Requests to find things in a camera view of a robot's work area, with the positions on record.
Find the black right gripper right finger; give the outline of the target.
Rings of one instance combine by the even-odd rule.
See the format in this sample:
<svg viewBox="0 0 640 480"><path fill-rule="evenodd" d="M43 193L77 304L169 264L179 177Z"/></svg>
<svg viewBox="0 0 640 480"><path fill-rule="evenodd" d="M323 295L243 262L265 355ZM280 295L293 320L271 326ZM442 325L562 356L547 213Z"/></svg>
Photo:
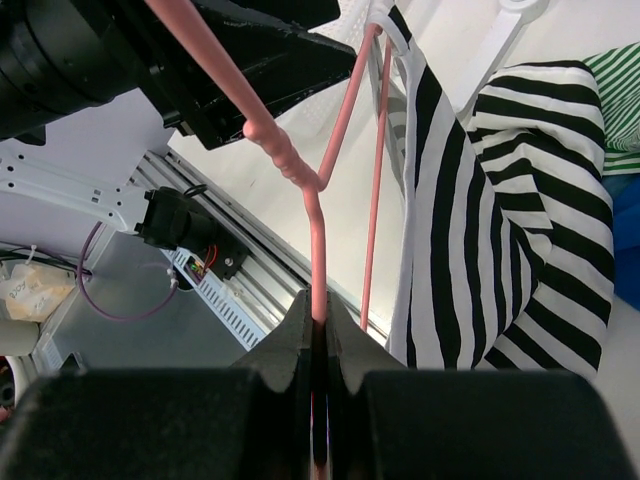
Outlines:
<svg viewBox="0 0 640 480"><path fill-rule="evenodd" d="M335 479L634 479L599 394L566 371L415 370L336 295L325 323Z"/></svg>

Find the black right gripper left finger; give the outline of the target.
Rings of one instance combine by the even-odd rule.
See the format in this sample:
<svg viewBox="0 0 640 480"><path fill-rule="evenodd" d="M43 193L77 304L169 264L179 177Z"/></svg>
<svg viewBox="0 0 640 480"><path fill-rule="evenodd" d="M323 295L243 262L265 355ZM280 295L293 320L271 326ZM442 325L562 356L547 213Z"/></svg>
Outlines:
<svg viewBox="0 0 640 480"><path fill-rule="evenodd" d="M1 439L5 479L308 479L308 291L227 368L64 371Z"/></svg>

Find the bright blue tank top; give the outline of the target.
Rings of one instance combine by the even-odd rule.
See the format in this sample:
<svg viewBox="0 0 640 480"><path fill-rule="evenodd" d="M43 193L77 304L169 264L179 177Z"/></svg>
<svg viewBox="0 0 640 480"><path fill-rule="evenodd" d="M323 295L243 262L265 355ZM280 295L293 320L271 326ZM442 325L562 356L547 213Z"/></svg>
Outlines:
<svg viewBox="0 0 640 480"><path fill-rule="evenodd" d="M613 200L615 293L639 310L639 175L607 176Z"/></svg>

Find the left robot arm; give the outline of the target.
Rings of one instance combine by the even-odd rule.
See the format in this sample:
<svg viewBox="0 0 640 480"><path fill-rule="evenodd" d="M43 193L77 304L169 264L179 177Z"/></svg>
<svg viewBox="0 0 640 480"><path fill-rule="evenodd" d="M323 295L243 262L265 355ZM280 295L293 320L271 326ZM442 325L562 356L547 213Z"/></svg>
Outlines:
<svg viewBox="0 0 640 480"><path fill-rule="evenodd" d="M317 33L334 1L5 1L1 136L43 145L47 126L138 89L166 127L208 149L266 132L347 78L352 48ZM63 372L38 380L1 444L5 479L305 479L312 344L324 281L242 361L219 369Z"/></svg>

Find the green white striped tank top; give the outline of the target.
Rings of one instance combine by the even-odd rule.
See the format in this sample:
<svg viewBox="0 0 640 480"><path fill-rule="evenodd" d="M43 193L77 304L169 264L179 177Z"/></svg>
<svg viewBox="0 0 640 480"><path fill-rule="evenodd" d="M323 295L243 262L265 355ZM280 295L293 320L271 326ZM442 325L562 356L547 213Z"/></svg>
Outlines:
<svg viewBox="0 0 640 480"><path fill-rule="evenodd" d="M604 176L639 173L639 43L584 60L597 83L605 131Z"/></svg>

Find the black white striped tank top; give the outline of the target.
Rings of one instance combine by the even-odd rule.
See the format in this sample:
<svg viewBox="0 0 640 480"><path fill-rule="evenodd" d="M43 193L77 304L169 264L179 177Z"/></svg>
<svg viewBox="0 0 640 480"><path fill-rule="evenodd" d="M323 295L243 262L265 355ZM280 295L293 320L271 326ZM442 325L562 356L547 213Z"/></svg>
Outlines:
<svg viewBox="0 0 640 480"><path fill-rule="evenodd" d="M594 377L614 297L604 123L578 60L494 73L462 125L400 10L375 1L406 91L389 353L418 369Z"/></svg>

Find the pink plastic hanger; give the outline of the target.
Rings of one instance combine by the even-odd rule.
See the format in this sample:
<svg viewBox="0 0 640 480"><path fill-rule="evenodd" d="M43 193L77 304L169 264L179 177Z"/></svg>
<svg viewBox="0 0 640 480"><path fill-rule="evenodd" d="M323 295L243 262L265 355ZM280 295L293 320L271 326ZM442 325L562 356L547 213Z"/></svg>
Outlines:
<svg viewBox="0 0 640 480"><path fill-rule="evenodd" d="M170 33L245 116L245 138L260 146L283 177L300 187L310 222L312 352L324 351L327 319L326 232L319 194L331 179L364 74L373 40L382 28L367 27L329 144L317 171L305 163L227 51L189 1L149 1Z"/></svg>

